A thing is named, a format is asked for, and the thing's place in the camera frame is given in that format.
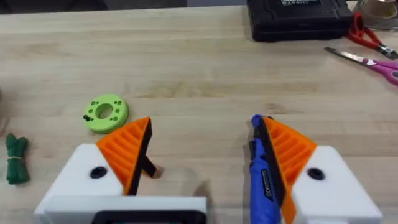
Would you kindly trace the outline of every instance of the orange triangular piece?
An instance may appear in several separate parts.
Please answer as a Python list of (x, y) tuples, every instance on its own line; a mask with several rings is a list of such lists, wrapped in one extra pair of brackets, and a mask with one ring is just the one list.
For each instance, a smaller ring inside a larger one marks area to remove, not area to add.
[(272, 149), (285, 187), (282, 214), (286, 224), (293, 222), (295, 207), (291, 197), (296, 178), (311, 157), (317, 145), (299, 132), (268, 117), (264, 120)]
[(146, 135), (152, 135), (152, 130), (148, 132), (147, 128), (151, 128), (149, 117), (125, 124), (96, 143), (122, 183), (125, 195), (129, 194), (141, 148), (149, 142), (144, 139), (148, 137)]

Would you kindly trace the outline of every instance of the green disc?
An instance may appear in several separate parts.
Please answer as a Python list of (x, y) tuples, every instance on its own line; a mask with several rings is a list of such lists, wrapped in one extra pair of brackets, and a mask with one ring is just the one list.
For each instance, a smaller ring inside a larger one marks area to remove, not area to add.
[(83, 112), (87, 128), (99, 134), (108, 134), (120, 128), (128, 116), (127, 103), (114, 94), (94, 98)]

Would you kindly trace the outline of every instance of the bundled green cord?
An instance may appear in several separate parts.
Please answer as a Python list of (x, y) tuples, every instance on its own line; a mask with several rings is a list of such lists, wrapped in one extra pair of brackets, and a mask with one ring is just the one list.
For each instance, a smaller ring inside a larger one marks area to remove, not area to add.
[(27, 139), (21, 137), (17, 139), (13, 134), (8, 134), (6, 138), (8, 152), (7, 180), (8, 184), (23, 184), (29, 181), (29, 175), (25, 166), (25, 152)]

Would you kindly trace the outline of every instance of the white plastic base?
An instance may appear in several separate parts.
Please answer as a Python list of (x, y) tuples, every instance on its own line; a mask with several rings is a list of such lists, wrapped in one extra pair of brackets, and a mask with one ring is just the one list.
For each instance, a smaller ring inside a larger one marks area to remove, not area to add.
[(100, 211), (197, 210), (206, 214), (205, 197), (54, 197), (45, 209), (51, 224), (90, 224)]
[[(96, 167), (107, 173), (90, 177)], [(39, 224), (90, 224), (107, 210), (198, 210), (206, 214), (205, 197), (128, 197), (95, 144), (78, 146), (34, 212)]]
[[(307, 171), (318, 168), (325, 179)], [(330, 146), (318, 146), (293, 186), (294, 224), (378, 224), (382, 213), (344, 162)]]

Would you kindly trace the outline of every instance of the wooden tabletop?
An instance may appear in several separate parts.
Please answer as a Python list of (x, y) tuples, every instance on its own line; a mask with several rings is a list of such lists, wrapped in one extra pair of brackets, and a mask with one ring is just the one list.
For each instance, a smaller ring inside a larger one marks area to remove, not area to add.
[[(398, 222), (398, 89), (324, 51), (385, 59), (347, 39), (254, 43), (242, 6), (0, 16), (0, 223), (30, 223), (73, 150), (94, 143), (90, 100), (122, 96), (150, 116), (148, 156), (165, 168), (139, 195), (206, 195), (210, 223), (249, 223), (254, 114), (331, 145)], [(398, 48), (398, 34), (379, 37)], [(6, 182), (5, 136), (30, 141), (31, 181)]]

